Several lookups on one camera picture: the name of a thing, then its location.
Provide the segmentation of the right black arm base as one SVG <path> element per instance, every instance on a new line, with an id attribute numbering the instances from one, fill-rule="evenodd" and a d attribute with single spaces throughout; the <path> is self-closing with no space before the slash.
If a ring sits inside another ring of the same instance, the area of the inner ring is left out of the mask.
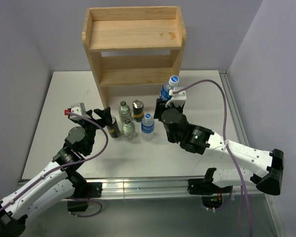
<path id="1" fill-rule="evenodd" d="M 212 183 L 205 182 L 205 179 L 188 179 L 187 191 L 190 195 L 201 197 L 202 206 L 206 211 L 221 209 L 232 197 L 232 186 L 220 188 Z"/>

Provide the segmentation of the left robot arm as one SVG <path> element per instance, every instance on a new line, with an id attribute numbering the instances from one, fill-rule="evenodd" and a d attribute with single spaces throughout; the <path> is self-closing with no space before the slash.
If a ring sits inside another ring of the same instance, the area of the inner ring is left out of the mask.
<path id="1" fill-rule="evenodd" d="M 84 104 L 79 103 L 65 110 L 65 115 L 77 126 L 69 131 L 62 149 L 38 175 L 0 199 L 0 237 L 20 236 L 27 220 L 63 199 L 69 201 L 69 213 L 78 216 L 92 201 L 91 191 L 100 197 L 101 183 L 90 187 L 77 170 L 93 159 L 96 131 L 112 123 L 111 109 L 86 111 Z"/>

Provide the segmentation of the black can yellow label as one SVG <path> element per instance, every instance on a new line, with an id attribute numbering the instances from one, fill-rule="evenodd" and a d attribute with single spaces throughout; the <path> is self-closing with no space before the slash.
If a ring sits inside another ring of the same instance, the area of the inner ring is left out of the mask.
<path id="1" fill-rule="evenodd" d="M 134 100 L 132 103 L 134 121 L 141 122 L 144 117 L 144 103 L 141 100 Z"/>

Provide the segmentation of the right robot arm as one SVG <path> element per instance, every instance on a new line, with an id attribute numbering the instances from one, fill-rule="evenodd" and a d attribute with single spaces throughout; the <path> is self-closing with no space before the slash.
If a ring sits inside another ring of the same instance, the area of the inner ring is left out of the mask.
<path id="1" fill-rule="evenodd" d="M 233 186 L 243 184 L 256 187 L 268 195 L 280 195 L 284 171 L 283 151 L 262 151 L 226 140 L 217 132 L 189 123 L 182 106 L 161 99 L 156 101 L 153 117 L 163 123 L 168 141 L 179 144 L 185 151 L 218 160 L 236 161 L 234 169 L 212 167 L 207 169 L 203 178 L 190 179 L 187 190 L 191 195 L 228 193 Z"/>

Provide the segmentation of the blue label water bottle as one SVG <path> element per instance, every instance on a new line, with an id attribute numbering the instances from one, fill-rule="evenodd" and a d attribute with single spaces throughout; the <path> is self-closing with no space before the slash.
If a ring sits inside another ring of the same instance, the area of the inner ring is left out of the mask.
<path id="1" fill-rule="evenodd" d="M 171 96 L 169 95 L 169 91 L 173 89 L 174 87 L 179 86 L 179 77 L 178 76 L 170 76 L 169 80 L 166 81 L 160 91 L 160 99 L 163 101 L 168 101 L 171 99 Z"/>

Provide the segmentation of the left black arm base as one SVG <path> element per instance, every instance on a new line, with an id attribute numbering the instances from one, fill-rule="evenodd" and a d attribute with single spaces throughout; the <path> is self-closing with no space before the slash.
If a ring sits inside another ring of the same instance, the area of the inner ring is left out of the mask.
<path id="1" fill-rule="evenodd" d="M 76 215 L 77 217 L 92 217 L 101 213 L 103 205 L 93 198 L 100 198 L 102 194 L 102 183 L 85 183 L 77 187 L 74 191 L 74 194 L 67 201 L 67 210 L 71 215 Z M 91 204 L 97 204 L 99 210 L 94 214 L 81 215 L 79 212 L 85 212 Z"/>

